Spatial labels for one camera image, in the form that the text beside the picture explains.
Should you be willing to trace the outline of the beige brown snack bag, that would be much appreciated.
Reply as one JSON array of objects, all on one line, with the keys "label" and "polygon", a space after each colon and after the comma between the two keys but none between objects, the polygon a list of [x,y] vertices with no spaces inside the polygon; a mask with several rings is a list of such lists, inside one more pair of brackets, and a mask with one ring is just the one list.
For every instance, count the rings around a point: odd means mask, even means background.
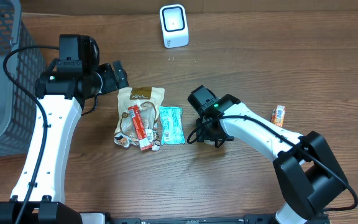
[{"label": "beige brown snack bag", "polygon": [[165,90],[156,87],[125,87],[119,90],[119,121],[114,132],[114,142],[128,148],[138,146],[141,150],[158,151],[159,109]]}]

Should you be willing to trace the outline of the teal snack packet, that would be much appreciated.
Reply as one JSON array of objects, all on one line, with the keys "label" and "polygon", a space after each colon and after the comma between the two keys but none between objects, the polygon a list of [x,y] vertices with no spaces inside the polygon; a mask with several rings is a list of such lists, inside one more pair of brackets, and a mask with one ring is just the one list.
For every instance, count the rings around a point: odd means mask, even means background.
[{"label": "teal snack packet", "polygon": [[184,144],[181,116],[182,108],[174,106],[160,106],[160,122],[162,125],[162,145]]}]

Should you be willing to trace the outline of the red stick snack packet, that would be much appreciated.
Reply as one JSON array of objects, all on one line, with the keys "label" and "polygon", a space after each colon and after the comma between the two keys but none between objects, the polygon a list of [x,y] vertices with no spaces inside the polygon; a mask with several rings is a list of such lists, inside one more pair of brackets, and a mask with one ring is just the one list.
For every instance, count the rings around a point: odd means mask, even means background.
[{"label": "red stick snack packet", "polygon": [[147,105],[134,105],[128,107],[129,115],[135,129],[136,140],[134,144],[142,151],[152,148],[154,126],[154,109]]}]

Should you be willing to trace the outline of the orange small snack packet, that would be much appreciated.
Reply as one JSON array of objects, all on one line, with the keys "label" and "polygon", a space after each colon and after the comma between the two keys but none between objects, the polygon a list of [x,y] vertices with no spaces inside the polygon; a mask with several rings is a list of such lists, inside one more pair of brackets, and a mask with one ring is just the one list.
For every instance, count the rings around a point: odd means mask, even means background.
[{"label": "orange small snack packet", "polygon": [[272,117],[270,122],[282,128],[284,118],[285,118],[285,106],[277,105],[277,107],[272,112]]}]

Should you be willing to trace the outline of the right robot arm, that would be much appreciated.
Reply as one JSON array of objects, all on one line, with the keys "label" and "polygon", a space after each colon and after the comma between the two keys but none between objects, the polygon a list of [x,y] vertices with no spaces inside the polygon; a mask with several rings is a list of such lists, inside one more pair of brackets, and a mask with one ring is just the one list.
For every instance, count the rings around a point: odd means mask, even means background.
[{"label": "right robot arm", "polygon": [[199,114],[188,143],[220,147],[240,139],[273,164],[285,203],[273,215],[246,215],[245,223],[329,223],[328,205],[345,191],[348,181],[322,135],[283,129],[240,99],[230,94],[218,98],[204,86],[193,90],[188,102]]}]

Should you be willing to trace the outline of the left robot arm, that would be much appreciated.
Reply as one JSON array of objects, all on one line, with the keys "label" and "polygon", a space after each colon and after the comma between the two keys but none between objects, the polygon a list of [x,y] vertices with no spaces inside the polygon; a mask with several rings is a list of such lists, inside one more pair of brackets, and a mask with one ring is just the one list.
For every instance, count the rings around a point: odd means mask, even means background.
[{"label": "left robot arm", "polygon": [[59,57],[35,81],[31,93],[8,72],[10,81],[37,106],[37,119],[22,174],[7,202],[0,202],[0,223],[109,223],[106,212],[77,212],[65,205],[64,181],[74,130],[88,99],[127,87],[120,61],[99,62],[99,47],[87,35],[62,34]]}]

